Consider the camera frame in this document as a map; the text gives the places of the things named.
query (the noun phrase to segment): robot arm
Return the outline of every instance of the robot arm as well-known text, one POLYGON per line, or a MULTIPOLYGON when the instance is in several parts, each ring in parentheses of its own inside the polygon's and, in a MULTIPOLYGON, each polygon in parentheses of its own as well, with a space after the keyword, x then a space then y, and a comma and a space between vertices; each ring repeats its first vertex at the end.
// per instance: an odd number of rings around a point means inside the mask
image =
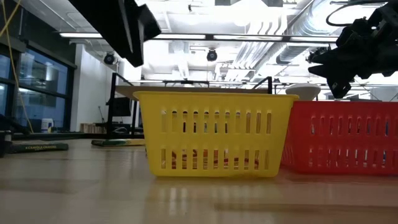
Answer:
MULTIPOLYGON (((375 1, 360 2, 368 4, 375 1)), ((398 1, 393 0, 376 9, 369 19, 356 19, 348 24, 336 41, 337 48, 323 48, 310 53, 308 61, 321 65, 310 67, 308 71, 326 78, 335 98, 347 94, 351 89, 349 83, 356 75, 362 79, 374 73, 391 76, 398 70, 397 12, 398 1)))

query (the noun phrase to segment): ceiling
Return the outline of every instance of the ceiling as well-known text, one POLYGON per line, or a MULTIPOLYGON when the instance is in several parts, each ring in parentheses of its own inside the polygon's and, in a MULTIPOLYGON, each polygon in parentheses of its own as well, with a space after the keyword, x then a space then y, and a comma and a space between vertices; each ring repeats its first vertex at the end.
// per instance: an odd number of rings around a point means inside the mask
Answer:
MULTIPOLYGON (((326 16, 338 7, 331 5, 330 0, 314 0, 298 18, 295 16, 310 0, 284 2, 283 7, 267 7, 261 0, 240 0, 231 6, 216 6, 215 0, 137 1, 138 5, 148 5, 165 33, 338 35, 341 32, 325 25, 326 16)), ((60 32, 96 32, 68 0, 22 0, 22 5, 60 32)), ((373 10, 361 7, 354 14, 344 10, 334 16, 333 21, 351 22, 357 17, 370 15, 373 10)), ((105 40, 79 41, 99 59, 112 51, 105 40)), ((176 73, 186 73, 191 80, 206 80, 206 74, 210 73, 213 74, 210 78, 225 81, 249 79, 258 82, 266 76, 273 76, 291 80, 288 82, 325 83, 324 79, 307 71, 305 56, 314 47, 317 46, 151 40, 144 44, 142 74, 146 79, 164 80, 173 79, 176 73), (216 50, 217 61, 207 61, 209 49, 216 50)))

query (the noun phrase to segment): yellow basket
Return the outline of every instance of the yellow basket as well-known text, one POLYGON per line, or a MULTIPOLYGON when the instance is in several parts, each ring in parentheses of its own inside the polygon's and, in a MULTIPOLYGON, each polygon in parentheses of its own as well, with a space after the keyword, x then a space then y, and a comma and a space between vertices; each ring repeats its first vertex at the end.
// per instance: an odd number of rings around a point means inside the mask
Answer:
POLYGON ((138 91, 157 176, 273 177, 295 95, 138 91))

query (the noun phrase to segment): red basket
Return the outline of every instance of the red basket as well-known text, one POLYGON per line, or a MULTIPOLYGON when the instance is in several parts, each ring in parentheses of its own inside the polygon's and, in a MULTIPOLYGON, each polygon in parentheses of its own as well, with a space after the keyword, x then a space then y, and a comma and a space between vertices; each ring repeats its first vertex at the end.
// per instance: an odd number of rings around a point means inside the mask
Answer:
POLYGON ((295 102, 281 163, 313 174, 398 174, 398 103, 295 102))

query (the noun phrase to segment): yellow cable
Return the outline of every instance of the yellow cable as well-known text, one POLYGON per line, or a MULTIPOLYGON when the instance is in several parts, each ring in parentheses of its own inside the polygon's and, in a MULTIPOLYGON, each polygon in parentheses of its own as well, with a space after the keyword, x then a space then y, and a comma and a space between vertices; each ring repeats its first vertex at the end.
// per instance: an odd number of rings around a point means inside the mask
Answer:
MULTIPOLYGON (((17 3, 17 6, 16 6, 16 8, 14 9, 14 11, 17 11, 17 8, 18 8, 20 2, 21 2, 21 0, 19 0, 19 2, 17 3)), ((6 2, 5 2, 5 1, 2 2, 2 12, 3 12, 3 14, 4 14, 4 21, 7 21, 7 16, 6 16, 6 2)), ((9 20, 6 22, 6 25, 4 26, 3 30, 6 30, 6 34, 7 34, 7 41, 8 41, 8 48, 9 48, 9 51, 10 51, 10 59, 11 59, 11 65, 12 65, 12 72, 13 72, 13 74, 14 74, 15 84, 16 84, 16 87, 17 87, 17 92, 18 92, 18 94, 19 94, 19 99, 21 100, 22 108, 24 109, 25 118, 26 118, 26 120, 27 120, 27 122, 28 122, 28 124, 29 124, 30 131, 31 131, 31 133, 33 133, 32 124, 30 123, 29 117, 28 117, 28 115, 27 115, 27 113, 26 113, 26 108, 25 108, 24 99, 22 98, 22 95, 21 95, 21 93, 19 92, 19 81, 18 81, 18 76, 17 76, 16 69, 15 69, 14 59, 13 59, 13 57, 12 57, 11 41, 10 41, 10 35, 9 35, 9 32, 8 32, 8 24, 9 24, 9 22, 11 21, 12 17, 13 17, 13 14, 11 14, 11 17, 10 17, 9 20)))
MULTIPOLYGON (((6 13, 4 13, 4 22, 5 22, 6 24, 4 25, 4 27, 3 27, 2 30, 0 31, 0 37, 2 36, 2 34, 4 33, 4 31, 5 31, 6 29, 8 29, 8 25, 10 24, 12 18, 15 16, 15 13, 18 11, 18 7, 19 7, 19 5, 21 4, 21 1, 22 1, 22 0, 19 0, 19 1, 17 2, 17 5, 15 6, 15 9, 14 9, 13 12, 11 13, 10 18, 9 18, 8 20, 6 19, 6 13)), ((4 8, 4 9, 6 8, 6 7, 4 6, 5 4, 6 4, 6 1, 5 1, 5 0, 2 0, 2 5, 3 5, 3 8, 4 8)))

